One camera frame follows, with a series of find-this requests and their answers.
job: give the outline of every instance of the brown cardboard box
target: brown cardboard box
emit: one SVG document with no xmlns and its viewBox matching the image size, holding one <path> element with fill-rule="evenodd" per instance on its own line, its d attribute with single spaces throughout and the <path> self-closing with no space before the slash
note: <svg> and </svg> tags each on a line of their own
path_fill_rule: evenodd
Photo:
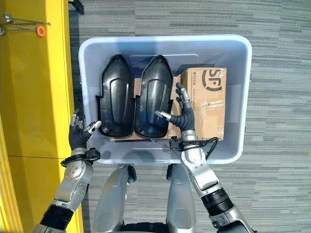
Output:
<svg viewBox="0 0 311 233">
<path fill-rule="evenodd" d="M 171 99 L 174 101 L 171 114 L 180 115 L 180 106 L 175 100 L 178 96 L 175 92 L 175 87 L 177 82 L 182 82 L 189 93 L 194 109 L 195 127 L 199 140 L 209 139 L 211 137 L 218 137 L 219 140 L 223 139 L 225 122 L 225 81 L 225 68 L 189 68 L 185 70 L 181 76 L 174 77 L 171 94 Z M 141 79 L 135 79 L 134 96 L 140 95 L 140 86 Z M 168 133 L 163 139 L 170 139 L 172 136 L 180 137 L 180 129 L 169 124 Z M 111 141 L 142 139 L 145 138 L 133 132 L 132 136 L 128 138 L 111 138 Z"/>
<path fill-rule="evenodd" d="M 223 140 L 226 68 L 189 68 L 181 74 L 189 94 L 199 139 Z"/>
</svg>

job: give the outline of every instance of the black molded cover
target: black molded cover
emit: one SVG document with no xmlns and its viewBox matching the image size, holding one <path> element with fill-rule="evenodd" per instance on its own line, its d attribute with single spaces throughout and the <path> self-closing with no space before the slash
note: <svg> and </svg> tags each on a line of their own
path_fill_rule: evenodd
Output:
<svg viewBox="0 0 311 233">
<path fill-rule="evenodd" d="M 155 115 L 155 111 L 171 113 L 173 75 L 162 55 L 154 57 L 141 78 L 140 96 L 136 96 L 135 132 L 147 138 L 164 137 L 169 122 Z"/>
<path fill-rule="evenodd" d="M 102 95 L 97 96 L 100 132 L 126 137 L 133 132 L 134 76 L 122 55 L 115 55 L 103 71 Z"/>
</svg>

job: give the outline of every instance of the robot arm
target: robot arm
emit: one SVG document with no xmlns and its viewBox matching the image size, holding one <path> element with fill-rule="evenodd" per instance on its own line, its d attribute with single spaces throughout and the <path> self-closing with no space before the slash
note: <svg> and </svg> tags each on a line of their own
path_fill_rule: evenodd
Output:
<svg viewBox="0 0 311 233">
<path fill-rule="evenodd" d="M 40 224 L 34 226 L 32 233 L 65 232 L 74 211 L 87 192 L 93 176 L 93 162 L 100 159 L 97 150 L 86 149 L 86 142 L 100 125 L 100 121 L 92 122 L 83 130 L 82 111 L 77 109 L 71 116 L 69 144 L 72 151 L 71 156 L 61 162 L 61 165 L 66 167 L 64 178 Z"/>
<path fill-rule="evenodd" d="M 233 228 L 239 224 L 236 232 L 254 233 L 246 222 L 237 206 L 232 203 L 215 172 L 207 164 L 207 158 L 215 148 L 218 139 L 212 138 L 206 142 L 199 141 L 194 128 L 194 114 L 186 89 L 177 83 L 176 100 L 182 107 L 182 115 L 173 116 L 165 112 L 156 111 L 155 114 L 166 119 L 181 129 L 181 139 L 173 137 L 170 147 L 181 151 L 180 161 L 187 168 L 190 180 L 197 194 L 203 201 L 213 226 L 219 232 L 234 232 Z M 214 142 L 210 151 L 205 155 L 202 147 L 208 142 Z"/>
</svg>

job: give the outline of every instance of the white plastic bin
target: white plastic bin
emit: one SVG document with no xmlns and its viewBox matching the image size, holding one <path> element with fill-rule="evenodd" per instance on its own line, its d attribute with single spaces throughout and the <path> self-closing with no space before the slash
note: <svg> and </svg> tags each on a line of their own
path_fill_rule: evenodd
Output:
<svg viewBox="0 0 311 233">
<path fill-rule="evenodd" d="M 98 120 L 95 96 L 101 93 L 102 72 L 115 54 L 127 59 L 135 77 L 140 77 L 150 58 L 158 54 L 168 59 L 173 73 L 183 64 L 226 67 L 224 140 L 208 162 L 227 164 L 241 156 L 252 59 L 252 47 L 246 38 L 229 34 L 88 39 L 79 50 L 86 124 Z M 179 155 L 169 149 L 168 140 L 110 142 L 96 132 L 89 146 L 100 151 L 101 163 L 179 163 Z"/>
</svg>

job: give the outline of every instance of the printed logo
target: printed logo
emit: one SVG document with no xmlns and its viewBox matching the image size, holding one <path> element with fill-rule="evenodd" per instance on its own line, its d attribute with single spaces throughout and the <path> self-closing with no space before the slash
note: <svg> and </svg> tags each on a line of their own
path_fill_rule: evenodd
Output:
<svg viewBox="0 0 311 233">
<path fill-rule="evenodd" d="M 202 83 L 203 83 L 204 88 L 208 91 L 220 91 L 222 89 L 221 79 L 212 78 L 212 77 L 215 77 L 218 72 L 221 72 L 220 69 L 215 70 L 214 73 L 212 73 L 212 70 L 209 71 L 209 76 L 211 78 L 208 79 L 208 82 L 206 82 L 206 78 L 205 78 L 206 72 L 207 70 L 204 70 L 202 73 Z"/>
</svg>

